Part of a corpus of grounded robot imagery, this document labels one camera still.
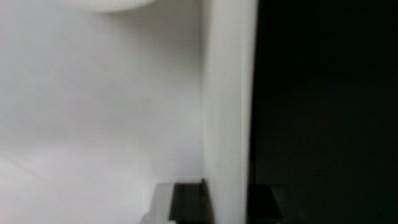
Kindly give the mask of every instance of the white rounded object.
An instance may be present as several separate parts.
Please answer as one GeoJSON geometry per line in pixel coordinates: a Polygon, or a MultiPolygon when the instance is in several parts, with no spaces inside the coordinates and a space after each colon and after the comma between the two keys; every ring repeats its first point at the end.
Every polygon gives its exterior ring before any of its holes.
{"type": "Polygon", "coordinates": [[[146,6],[155,0],[59,0],[93,12],[118,12],[146,6]]]}

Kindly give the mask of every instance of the white wall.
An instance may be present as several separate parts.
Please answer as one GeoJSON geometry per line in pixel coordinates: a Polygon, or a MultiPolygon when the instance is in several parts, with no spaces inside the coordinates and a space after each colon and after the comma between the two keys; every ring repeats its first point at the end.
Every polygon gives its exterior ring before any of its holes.
{"type": "Polygon", "coordinates": [[[198,0],[0,6],[0,223],[134,224],[203,176],[198,0]]]}
{"type": "Polygon", "coordinates": [[[209,0],[205,9],[205,176],[217,224],[244,224],[257,0],[209,0]]]}

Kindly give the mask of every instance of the white panel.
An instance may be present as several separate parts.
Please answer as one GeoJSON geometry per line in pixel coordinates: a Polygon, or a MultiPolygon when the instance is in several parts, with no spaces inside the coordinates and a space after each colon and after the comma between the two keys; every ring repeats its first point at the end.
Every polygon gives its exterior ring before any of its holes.
{"type": "Polygon", "coordinates": [[[201,2],[0,3],[0,223],[134,224],[203,176],[201,2]]]}
{"type": "Polygon", "coordinates": [[[205,9],[205,176],[217,224],[244,224],[257,0],[209,0],[205,9]]]}

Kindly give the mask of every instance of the dark panel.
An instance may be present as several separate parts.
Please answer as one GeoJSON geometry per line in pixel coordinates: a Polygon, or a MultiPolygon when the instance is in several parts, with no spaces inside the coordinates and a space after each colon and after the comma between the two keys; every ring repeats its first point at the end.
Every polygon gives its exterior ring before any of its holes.
{"type": "Polygon", "coordinates": [[[398,223],[397,116],[398,1],[260,1],[251,184],[308,223],[398,223]]]}

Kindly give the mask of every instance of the white vertical edge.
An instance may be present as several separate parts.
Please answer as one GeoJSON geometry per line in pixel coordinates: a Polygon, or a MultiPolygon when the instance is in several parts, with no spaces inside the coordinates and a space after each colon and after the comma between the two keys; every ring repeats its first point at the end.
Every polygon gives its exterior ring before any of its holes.
{"type": "Polygon", "coordinates": [[[217,224],[246,223],[258,0],[205,0],[205,177],[217,224]]]}

